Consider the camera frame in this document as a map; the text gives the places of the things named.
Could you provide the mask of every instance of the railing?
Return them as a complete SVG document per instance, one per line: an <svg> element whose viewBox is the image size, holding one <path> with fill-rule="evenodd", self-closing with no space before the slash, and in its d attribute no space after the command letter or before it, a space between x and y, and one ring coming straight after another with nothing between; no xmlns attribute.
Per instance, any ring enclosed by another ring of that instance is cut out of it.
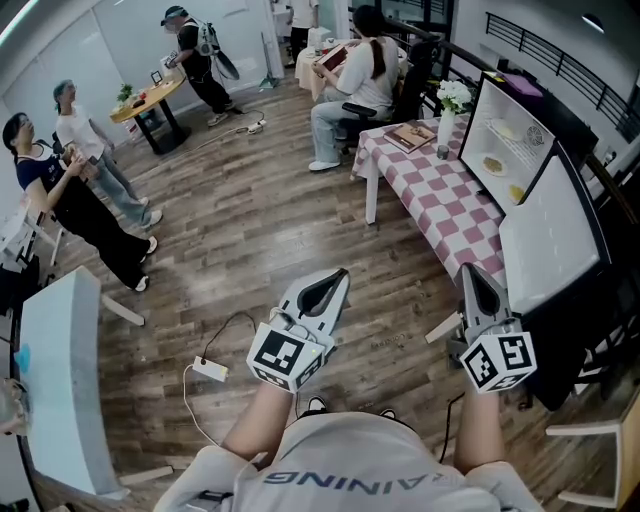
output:
<svg viewBox="0 0 640 512"><path fill-rule="evenodd" d="M640 115L603 80L557 46L489 12L486 33L518 48L569 82L615 125L627 142L640 135Z"/></svg>

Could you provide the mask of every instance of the black chair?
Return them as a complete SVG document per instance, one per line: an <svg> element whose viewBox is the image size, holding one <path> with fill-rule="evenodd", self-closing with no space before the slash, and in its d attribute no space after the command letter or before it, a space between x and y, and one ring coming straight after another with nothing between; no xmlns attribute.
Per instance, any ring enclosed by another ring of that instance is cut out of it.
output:
<svg viewBox="0 0 640 512"><path fill-rule="evenodd" d="M347 133L346 139L343 140L344 148L342 151L344 154L349 152L349 147L358 145L362 131L418 119L422 105L422 93L426 89L433 67L434 55L437 55L437 52L437 41L417 43L411 48L409 62L412 67L405 77L402 94L395 102L390 121L373 120L372 117L376 115L376 111L373 109L354 103L342 105L343 110L358 116L358 119L344 118L340 120L340 126Z"/></svg>

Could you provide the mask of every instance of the woman's hand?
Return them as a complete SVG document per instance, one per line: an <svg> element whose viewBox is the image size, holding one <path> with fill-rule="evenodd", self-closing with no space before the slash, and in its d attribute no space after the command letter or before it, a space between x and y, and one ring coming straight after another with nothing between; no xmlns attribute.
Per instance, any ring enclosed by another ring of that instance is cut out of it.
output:
<svg viewBox="0 0 640 512"><path fill-rule="evenodd" d="M80 176L80 173L84 169L84 166L87 164L87 161L81 156L76 156L72 159L69 167L67 167L67 172L71 176Z"/></svg>
<svg viewBox="0 0 640 512"><path fill-rule="evenodd" d="M329 71L323 64L320 64L318 61L311 64L311 69L316 75L322 78L324 78L327 71Z"/></svg>

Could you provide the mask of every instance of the chair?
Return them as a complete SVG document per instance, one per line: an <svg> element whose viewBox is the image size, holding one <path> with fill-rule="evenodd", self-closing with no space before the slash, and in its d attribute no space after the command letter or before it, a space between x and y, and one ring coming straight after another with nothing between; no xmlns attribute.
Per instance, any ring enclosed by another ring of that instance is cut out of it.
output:
<svg viewBox="0 0 640 512"><path fill-rule="evenodd" d="M437 51L437 48L437 41L418 43L411 48L409 62L413 66L404 80L402 92L395 103L390 121L372 120L371 118L376 115L376 111L371 108L361 107L354 103L342 105L343 110L358 116L358 119L345 118L340 120L340 126L347 132L347 137L344 139L343 153L348 153L349 147L358 145L358 139L362 131L419 118L420 106L422 105L421 94L424 92L427 80L431 75L434 50Z"/></svg>
<svg viewBox="0 0 640 512"><path fill-rule="evenodd" d="M563 491L558 498L591 507L621 509L640 484L640 389L622 417L618 420L599 421L580 425L552 425L549 436L616 436L616 486L612 498Z"/></svg>

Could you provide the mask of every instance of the laminate floor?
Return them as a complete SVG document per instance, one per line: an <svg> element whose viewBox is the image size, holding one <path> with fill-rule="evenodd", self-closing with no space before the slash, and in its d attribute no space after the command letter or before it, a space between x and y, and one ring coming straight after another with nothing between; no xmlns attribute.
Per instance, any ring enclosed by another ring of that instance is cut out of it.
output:
<svg viewBox="0 0 640 512"><path fill-rule="evenodd" d="M101 501L34 472L45 508L71 502L80 511L151 510L160 494L206 440L182 402L182 374L232 313L266 321L286 287L309 272L342 266L351 274L348 303L334 332L339 350L304 387L300 408L313 394L334 410L379 412L393 406L436 454L442 450L447 403L465 377L447 367L445 345L423 336L457 304L451 279L393 191L381 183L378 222L364 221L365 185L350 181L351 162L312 175L310 93L289 77L275 90L236 98L246 111L264 112L263 133L227 130L259 119L233 116L208 130L206 109L179 118L192 137L173 154L153 155L140 141L117 151L140 195L164 210L153 228L160 246L146 263L151 285L134 294L99 261L96 251L67 235L59 276L85 265L104 291L144 315L137 328L105 312L99 368L107 440L119 474L172 465L176 475L133 487L122 502ZM131 232L123 219L122 223ZM48 259L48 249L41 248ZM189 372L187 392L201 426L221 440L248 403L257 381L245 357L248 321L234 321L211 345L209 359L230 368L225 384ZM612 418L631 387L601 402L597 390L550 414L539 404L519 412L521 390L503 395L502 422L509 458L550 511L584 510L558 501L565 486L611 492L613 443L551 439L550 423ZM455 435L459 405L453 407ZM448 460L455 447L449 443Z"/></svg>

